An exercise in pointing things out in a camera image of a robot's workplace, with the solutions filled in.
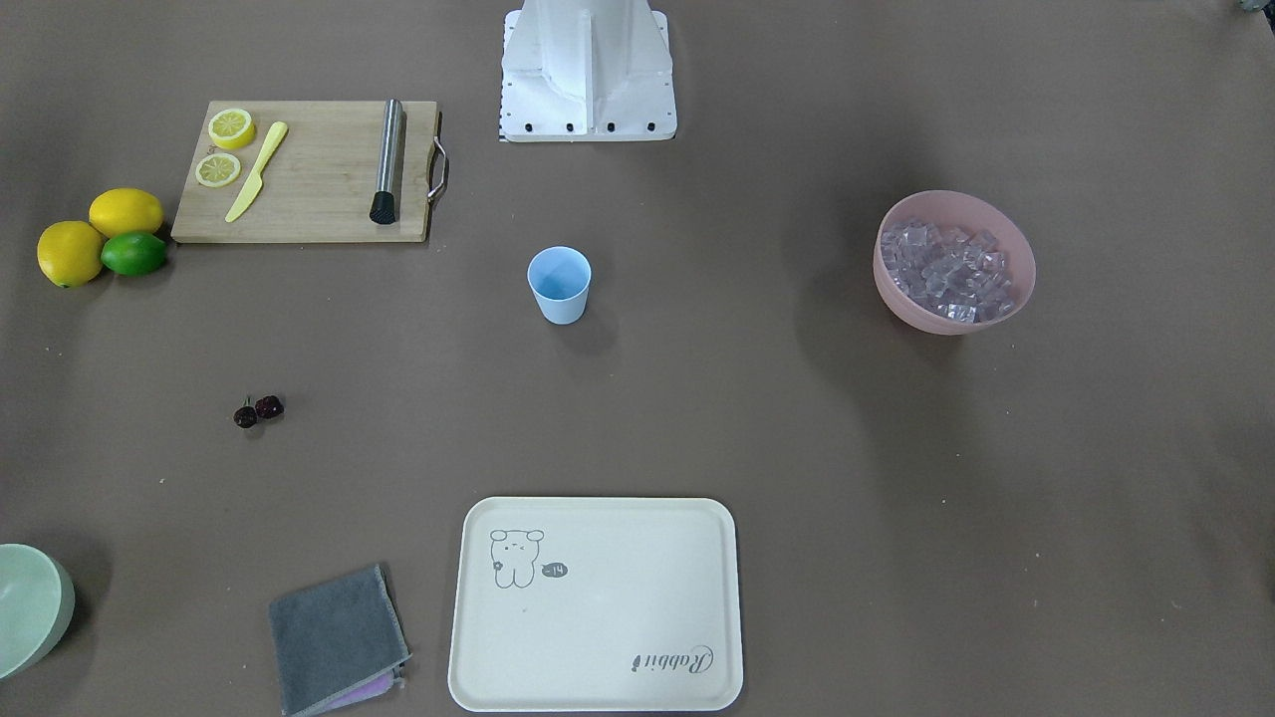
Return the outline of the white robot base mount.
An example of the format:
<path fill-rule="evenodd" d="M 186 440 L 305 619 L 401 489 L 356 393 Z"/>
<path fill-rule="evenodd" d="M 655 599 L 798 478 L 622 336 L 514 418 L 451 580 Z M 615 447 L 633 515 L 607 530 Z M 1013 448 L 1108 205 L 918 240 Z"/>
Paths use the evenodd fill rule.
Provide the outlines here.
<path fill-rule="evenodd" d="M 499 139 L 677 134 L 666 14 L 646 1 L 525 1 L 504 17 Z"/>

